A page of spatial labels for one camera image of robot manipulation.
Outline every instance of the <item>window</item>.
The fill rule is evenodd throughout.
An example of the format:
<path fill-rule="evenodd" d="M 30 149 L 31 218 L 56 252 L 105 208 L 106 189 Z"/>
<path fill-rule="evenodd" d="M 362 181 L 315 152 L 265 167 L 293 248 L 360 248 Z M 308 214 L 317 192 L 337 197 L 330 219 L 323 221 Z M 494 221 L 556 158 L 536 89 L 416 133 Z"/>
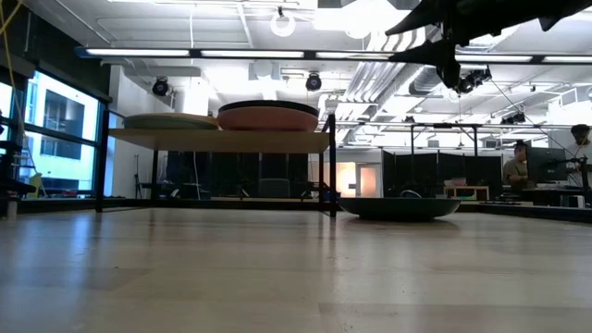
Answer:
<path fill-rule="evenodd" d="M 0 83 L 0 112 L 2 112 L 2 117 L 9 118 L 10 117 L 10 110 L 12 105 L 12 87 L 6 85 L 4 83 Z M 2 134 L 0 134 L 0 141 L 7 141 L 8 140 L 8 126 L 7 125 L 0 125 L 2 126 Z M 0 154 L 5 154 L 6 151 L 4 149 L 0 149 Z"/>
<path fill-rule="evenodd" d="M 19 181 L 42 182 L 47 191 L 92 190 L 95 148 L 77 140 L 96 140 L 98 111 L 98 100 L 36 72 L 29 80 L 25 122 L 72 138 L 26 131 L 29 151 L 23 155 L 29 158 L 21 162 Z"/>
<path fill-rule="evenodd" d="M 93 188 L 94 147 L 29 131 L 26 135 L 46 190 L 86 191 Z M 36 175 L 31 160 L 23 165 L 29 167 L 20 169 L 19 181 L 31 183 L 31 178 Z"/>
<path fill-rule="evenodd" d="M 96 99 L 42 73 L 29 80 L 25 110 L 29 124 L 94 141 L 98 108 Z"/>

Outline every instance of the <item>exposed duct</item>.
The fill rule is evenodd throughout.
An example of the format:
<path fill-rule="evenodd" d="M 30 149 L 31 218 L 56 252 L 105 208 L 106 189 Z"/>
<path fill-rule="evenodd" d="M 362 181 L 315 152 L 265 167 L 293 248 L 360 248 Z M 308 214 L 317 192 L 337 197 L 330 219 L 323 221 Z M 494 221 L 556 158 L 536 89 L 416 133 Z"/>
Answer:
<path fill-rule="evenodd" d="M 409 85 L 409 93 L 426 96 L 432 93 L 442 82 L 436 68 L 424 67 L 417 78 Z"/>

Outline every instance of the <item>black metal frame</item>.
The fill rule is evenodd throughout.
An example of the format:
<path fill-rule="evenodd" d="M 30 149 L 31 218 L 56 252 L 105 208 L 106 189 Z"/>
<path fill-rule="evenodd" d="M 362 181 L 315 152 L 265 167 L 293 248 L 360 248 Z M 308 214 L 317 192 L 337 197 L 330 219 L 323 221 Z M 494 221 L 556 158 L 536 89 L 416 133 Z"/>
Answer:
<path fill-rule="evenodd" d="M 107 139 L 109 136 L 109 113 L 108 110 L 103 110 L 102 113 L 102 121 L 100 121 L 100 143 L 98 145 L 99 148 L 99 166 L 98 166 L 98 174 L 97 177 L 94 178 L 94 188 L 96 189 L 96 201 L 95 201 L 95 211 L 97 213 L 102 213 L 105 208 L 105 171 L 106 171 L 106 156 L 107 156 Z M 337 215 L 337 191 L 336 191 L 336 184 L 337 184 L 337 145 L 335 141 L 335 134 L 337 132 L 336 128 L 336 120 L 335 115 L 331 114 L 328 115 L 327 122 L 325 126 L 321 130 L 322 132 L 327 132 L 329 134 L 329 190 L 330 190 L 330 199 L 329 199 L 329 206 L 328 211 L 331 217 L 335 217 Z M 233 203 L 233 202 L 200 202 L 200 201 L 182 201 L 182 200 L 159 200 L 158 199 L 158 184 L 157 184 L 157 176 L 158 176 L 158 153 L 159 151 L 153 151 L 153 162 L 152 162 L 152 179 L 151 179 L 151 196 L 150 199 L 140 199 L 140 200 L 125 200 L 121 201 L 121 206 L 149 206 L 149 207 L 192 207 L 192 208 L 251 208 L 251 209 L 265 209 L 269 207 L 269 209 L 308 209 L 310 208 L 310 203 L 257 203 L 257 202 L 241 202 Z M 327 210 L 327 204 L 325 203 L 325 188 L 323 186 L 324 183 L 324 172 L 325 172 L 325 156 L 324 153 L 319 154 L 319 198 L 317 203 L 317 209 L 320 212 L 324 212 Z"/>

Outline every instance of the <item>desk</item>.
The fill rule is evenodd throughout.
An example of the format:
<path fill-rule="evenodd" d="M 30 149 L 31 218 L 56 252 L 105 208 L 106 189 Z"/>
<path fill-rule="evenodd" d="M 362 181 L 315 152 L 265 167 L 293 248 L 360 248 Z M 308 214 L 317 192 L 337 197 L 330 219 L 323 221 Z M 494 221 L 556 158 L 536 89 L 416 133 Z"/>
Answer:
<path fill-rule="evenodd" d="M 486 200 L 489 200 L 489 187 L 488 186 L 450 186 L 444 187 L 444 192 L 448 195 L 449 191 L 452 191 L 452 199 L 458 199 L 457 190 L 473 190 L 473 196 L 471 200 L 477 200 L 477 192 L 484 191 L 486 193 Z"/>
<path fill-rule="evenodd" d="M 527 189 L 522 191 L 523 200 L 531 201 L 534 205 L 543 206 L 561 206 L 561 197 L 563 195 L 583 195 L 582 191 L 579 190 L 567 190 L 562 188 L 538 188 L 538 189 Z"/>
<path fill-rule="evenodd" d="M 329 213 L 335 217 L 337 213 L 337 131 L 335 115 L 328 115 L 323 129 L 319 132 L 293 131 L 249 131 L 249 130 L 205 130 L 205 129 L 109 129 L 109 113 L 102 114 L 101 149 L 99 152 L 99 169 L 97 170 L 96 207 L 97 212 L 103 211 L 107 138 L 116 139 L 139 145 L 153 150 L 151 188 L 157 189 L 158 152 L 211 152 L 211 153 L 268 153 L 268 154 L 318 154 L 319 182 L 324 182 L 325 150 L 329 151 Z M 324 211 L 325 189 L 321 188 L 318 198 L 318 209 Z M 158 191 L 151 191 L 147 204 L 159 207 L 165 204 L 181 205 L 180 201 L 163 201 L 158 198 Z M 250 202 L 253 207 L 257 202 Z"/>

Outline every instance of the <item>man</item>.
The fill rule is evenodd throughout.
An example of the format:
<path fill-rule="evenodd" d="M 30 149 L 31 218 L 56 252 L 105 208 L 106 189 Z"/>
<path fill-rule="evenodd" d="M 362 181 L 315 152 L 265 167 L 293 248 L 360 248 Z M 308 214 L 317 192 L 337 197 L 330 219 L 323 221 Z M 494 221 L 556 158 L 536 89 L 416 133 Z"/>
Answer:
<path fill-rule="evenodd" d="M 512 191 L 521 191 L 528 185 L 528 169 L 526 167 L 526 145 L 516 143 L 514 158 L 503 166 L 504 183 L 512 187 Z"/>
<path fill-rule="evenodd" d="M 573 126 L 572 135 L 575 143 L 567 147 L 567 153 L 565 154 L 567 158 L 588 157 L 588 183 L 592 182 L 592 172 L 590 172 L 592 170 L 590 168 L 592 164 L 592 144 L 590 144 L 590 140 L 588 139 L 589 134 L 590 127 L 588 125 L 580 124 Z M 573 170 L 569 177 L 569 184 L 571 186 L 583 186 L 581 166 L 570 163 L 568 168 Z"/>

